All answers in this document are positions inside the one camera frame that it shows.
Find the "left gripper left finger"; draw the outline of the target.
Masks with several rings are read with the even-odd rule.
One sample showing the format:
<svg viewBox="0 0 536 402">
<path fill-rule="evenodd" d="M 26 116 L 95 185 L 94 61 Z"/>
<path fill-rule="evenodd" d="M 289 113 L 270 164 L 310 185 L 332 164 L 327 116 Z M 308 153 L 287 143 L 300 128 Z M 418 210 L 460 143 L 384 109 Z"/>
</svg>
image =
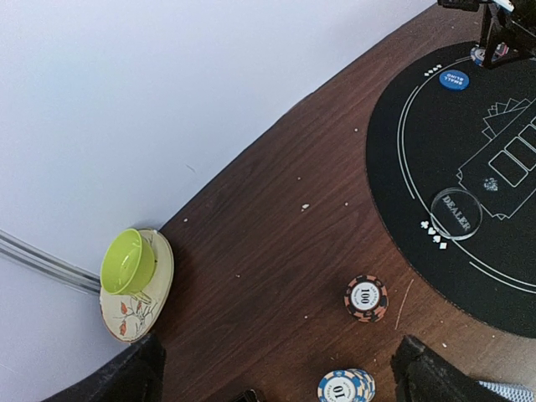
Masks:
<svg viewBox="0 0 536 402">
<path fill-rule="evenodd" d="M 166 349 L 147 334 L 93 374 L 48 401 L 160 401 Z"/>
</svg>

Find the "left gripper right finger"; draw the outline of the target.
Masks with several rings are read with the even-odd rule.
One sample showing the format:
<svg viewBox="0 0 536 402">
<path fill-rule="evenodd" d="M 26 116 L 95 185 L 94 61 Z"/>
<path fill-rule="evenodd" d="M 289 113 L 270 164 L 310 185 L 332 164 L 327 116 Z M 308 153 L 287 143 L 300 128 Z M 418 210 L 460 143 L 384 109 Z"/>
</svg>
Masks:
<svg viewBox="0 0 536 402">
<path fill-rule="evenodd" d="M 403 337 L 391 358 L 398 401 L 509 401 L 481 386 L 417 337 Z"/>
</svg>

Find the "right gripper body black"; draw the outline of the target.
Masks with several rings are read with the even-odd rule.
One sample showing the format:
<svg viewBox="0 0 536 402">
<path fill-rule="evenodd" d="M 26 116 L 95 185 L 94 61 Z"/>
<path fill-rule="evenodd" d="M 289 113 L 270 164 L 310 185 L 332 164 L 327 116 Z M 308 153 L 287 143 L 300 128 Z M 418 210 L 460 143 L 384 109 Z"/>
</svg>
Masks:
<svg viewBox="0 0 536 402">
<path fill-rule="evenodd" d="M 447 9 L 474 13 L 481 5 L 484 7 L 477 44 L 485 49 L 482 67 L 499 67 L 523 59 L 535 59 L 535 1 L 439 0 L 437 4 Z M 492 55 L 499 44 L 509 47 L 508 54 L 492 64 Z"/>
</svg>

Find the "blue white chip top mat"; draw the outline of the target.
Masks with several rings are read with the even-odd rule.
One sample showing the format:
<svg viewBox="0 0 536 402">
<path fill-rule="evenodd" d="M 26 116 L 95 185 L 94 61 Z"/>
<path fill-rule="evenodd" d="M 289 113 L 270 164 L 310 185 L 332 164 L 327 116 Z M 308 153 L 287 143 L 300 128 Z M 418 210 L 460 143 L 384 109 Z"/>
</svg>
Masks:
<svg viewBox="0 0 536 402">
<path fill-rule="evenodd" d="M 509 47 L 506 44 L 499 44 L 492 55 L 491 63 L 498 62 L 508 54 L 508 51 Z M 482 67 L 485 56 L 485 49 L 483 47 L 476 45 L 471 49 L 471 58 L 476 65 Z"/>
</svg>

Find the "blue white 10 chip stack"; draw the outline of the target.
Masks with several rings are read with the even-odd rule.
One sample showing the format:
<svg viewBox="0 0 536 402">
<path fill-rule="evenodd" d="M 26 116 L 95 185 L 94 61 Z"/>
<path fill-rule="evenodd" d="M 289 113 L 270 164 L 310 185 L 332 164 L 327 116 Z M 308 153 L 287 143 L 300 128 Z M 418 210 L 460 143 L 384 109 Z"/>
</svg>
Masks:
<svg viewBox="0 0 536 402">
<path fill-rule="evenodd" d="M 317 386 L 317 397 L 322 402 L 369 402 L 375 394 L 373 376 L 358 368 L 333 370 Z"/>
</svg>

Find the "blue small blind button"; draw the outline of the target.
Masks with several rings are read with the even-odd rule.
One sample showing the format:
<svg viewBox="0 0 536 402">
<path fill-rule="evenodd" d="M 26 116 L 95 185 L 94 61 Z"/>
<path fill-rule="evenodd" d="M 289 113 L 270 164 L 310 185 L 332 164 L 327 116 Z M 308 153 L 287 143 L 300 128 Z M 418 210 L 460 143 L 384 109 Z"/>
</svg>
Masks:
<svg viewBox="0 0 536 402">
<path fill-rule="evenodd" d="M 440 84 L 448 90 L 465 90 L 470 84 L 469 76 L 460 70 L 445 70 L 439 75 Z"/>
</svg>

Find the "black orange 100 chip stack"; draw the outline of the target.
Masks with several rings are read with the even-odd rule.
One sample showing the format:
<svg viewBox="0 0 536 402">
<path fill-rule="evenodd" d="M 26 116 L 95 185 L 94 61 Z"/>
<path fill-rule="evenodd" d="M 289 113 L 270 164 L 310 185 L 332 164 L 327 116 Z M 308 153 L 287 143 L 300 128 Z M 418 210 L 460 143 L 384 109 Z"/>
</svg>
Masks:
<svg viewBox="0 0 536 402">
<path fill-rule="evenodd" d="M 385 284 L 371 275 L 354 277 L 346 287 L 343 300 L 348 313 L 360 322 L 380 321 L 389 305 Z"/>
</svg>

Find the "clear dealer button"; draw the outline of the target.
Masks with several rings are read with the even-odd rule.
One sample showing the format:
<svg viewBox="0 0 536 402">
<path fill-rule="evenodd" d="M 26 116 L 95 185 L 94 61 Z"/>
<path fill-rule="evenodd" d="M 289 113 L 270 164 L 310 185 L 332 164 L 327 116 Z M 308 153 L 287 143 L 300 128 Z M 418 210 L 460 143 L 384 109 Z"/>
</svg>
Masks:
<svg viewBox="0 0 536 402">
<path fill-rule="evenodd" d="M 479 200 L 464 188 L 445 188 L 433 198 L 430 222 L 444 238 L 462 241 L 480 228 L 483 208 Z"/>
</svg>

